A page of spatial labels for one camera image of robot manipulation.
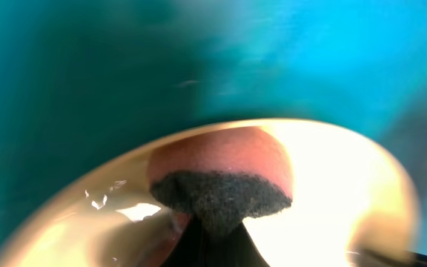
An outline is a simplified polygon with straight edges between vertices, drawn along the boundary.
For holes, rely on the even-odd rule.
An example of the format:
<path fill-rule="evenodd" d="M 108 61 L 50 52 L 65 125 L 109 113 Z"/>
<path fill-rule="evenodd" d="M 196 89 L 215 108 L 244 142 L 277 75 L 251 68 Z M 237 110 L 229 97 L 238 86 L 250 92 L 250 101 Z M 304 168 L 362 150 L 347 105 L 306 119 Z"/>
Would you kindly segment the yellow-green plate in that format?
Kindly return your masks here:
<path fill-rule="evenodd" d="M 419 205 L 410 176 L 382 146 L 299 119 L 225 122 L 172 134 L 84 175 L 33 214 L 0 251 L 0 266 L 161 266 L 194 218 L 158 202 L 151 154 L 188 137 L 260 128 L 289 156 L 293 202 L 246 217 L 269 266 L 410 266 Z"/>

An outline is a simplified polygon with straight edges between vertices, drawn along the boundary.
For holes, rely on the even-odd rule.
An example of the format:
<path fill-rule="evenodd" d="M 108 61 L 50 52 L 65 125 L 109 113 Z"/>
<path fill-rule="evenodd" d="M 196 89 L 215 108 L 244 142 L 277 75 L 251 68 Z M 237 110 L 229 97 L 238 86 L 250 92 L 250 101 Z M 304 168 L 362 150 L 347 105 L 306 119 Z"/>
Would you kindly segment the teal plastic serving tray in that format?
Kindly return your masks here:
<path fill-rule="evenodd" d="M 427 255 L 427 0 L 0 0 L 0 247 L 115 156 L 263 117 L 392 152 L 416 183 Z"/>

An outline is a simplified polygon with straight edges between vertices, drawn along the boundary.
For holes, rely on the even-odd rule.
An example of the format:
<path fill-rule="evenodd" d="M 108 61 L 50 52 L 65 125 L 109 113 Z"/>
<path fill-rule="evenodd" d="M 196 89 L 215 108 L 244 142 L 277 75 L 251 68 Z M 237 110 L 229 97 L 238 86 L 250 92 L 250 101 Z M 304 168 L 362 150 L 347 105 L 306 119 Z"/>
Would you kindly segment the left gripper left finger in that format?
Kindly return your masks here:
<path fill-rule="evenodd" d="M 210 267 L 211 241 L 200 219 L 194 217 L 161 267 Z"/>

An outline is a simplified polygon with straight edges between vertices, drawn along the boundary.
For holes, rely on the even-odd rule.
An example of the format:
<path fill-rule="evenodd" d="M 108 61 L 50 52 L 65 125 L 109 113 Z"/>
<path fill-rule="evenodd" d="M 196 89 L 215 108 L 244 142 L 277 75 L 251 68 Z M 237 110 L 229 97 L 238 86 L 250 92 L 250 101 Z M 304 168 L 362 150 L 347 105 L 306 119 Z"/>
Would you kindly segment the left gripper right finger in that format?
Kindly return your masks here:
<path fill-rule="evenodd" d="M 230 234 L 213 241 L 213 267 L 269 267 L 240 223 Z"/>

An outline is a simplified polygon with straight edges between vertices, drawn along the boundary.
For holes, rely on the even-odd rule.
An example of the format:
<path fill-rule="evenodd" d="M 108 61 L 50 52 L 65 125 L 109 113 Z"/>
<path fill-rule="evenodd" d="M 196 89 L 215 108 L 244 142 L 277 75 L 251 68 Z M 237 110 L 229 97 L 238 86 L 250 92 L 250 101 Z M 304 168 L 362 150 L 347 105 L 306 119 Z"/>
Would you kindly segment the green scrubbing sponge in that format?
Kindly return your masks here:
<path fill-rule="evenodd" d="M 198 219 L 214 239 L 228 236 L 246 217 L 276 214 L 293 202 L 284 146 L 255 127 L 203 133 L 158 148 L 147 177 L 158 202 Z"/>

